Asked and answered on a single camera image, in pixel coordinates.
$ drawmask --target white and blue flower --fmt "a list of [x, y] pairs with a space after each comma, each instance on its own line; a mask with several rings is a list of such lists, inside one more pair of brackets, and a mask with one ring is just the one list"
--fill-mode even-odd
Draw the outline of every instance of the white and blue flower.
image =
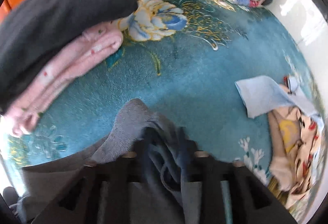
[[116, 21], [117, 27], [135, 41], [158, 41], [187, 25], [183, 10], [163, 0], [139, 0], [138, 9]]

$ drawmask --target small white flower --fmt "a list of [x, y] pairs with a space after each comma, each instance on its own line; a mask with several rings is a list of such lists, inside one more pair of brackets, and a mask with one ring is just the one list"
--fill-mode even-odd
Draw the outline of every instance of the small white flower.
[[240, 139], [239, 140], [239, 145], [244, 149], [245, 152], [248, 152], [248, 143], [250, 141], [250, 138], [247, 137], [246, 139]]
[[250, 171], [253, 171], [252, 159], [247, 155], [244, 155], [244, 164]]
[[263, 169], [255, 168], [253, 173], [264, 185], [267, 185], [268, 179]]
[[264, 151], [262, 149], [260, 150], [255, 150], [254, 148], [251, 149], [251, 152], [253, 153], [254, 156], [254, 165], [258, 165], [259, 161], [262, 157], [264, 157]]

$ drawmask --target pink clothing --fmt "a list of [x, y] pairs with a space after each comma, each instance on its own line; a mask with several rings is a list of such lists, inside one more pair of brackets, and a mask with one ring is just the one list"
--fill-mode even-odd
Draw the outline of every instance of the pink clothing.
[[86, 74], [121, 46], [123, 34], [111, 22], [100, 23], [65, 46], [10, 105], [4, 121], [12, 136], [29, 134], [40, 113], [77, 77]]

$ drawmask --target black folded garment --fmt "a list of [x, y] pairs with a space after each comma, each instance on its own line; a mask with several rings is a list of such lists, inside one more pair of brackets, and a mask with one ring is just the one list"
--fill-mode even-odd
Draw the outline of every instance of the black folded garment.
[[67, 43], [137, 7], [136, 0], [24, 0], [0, 24], [0, 114]]

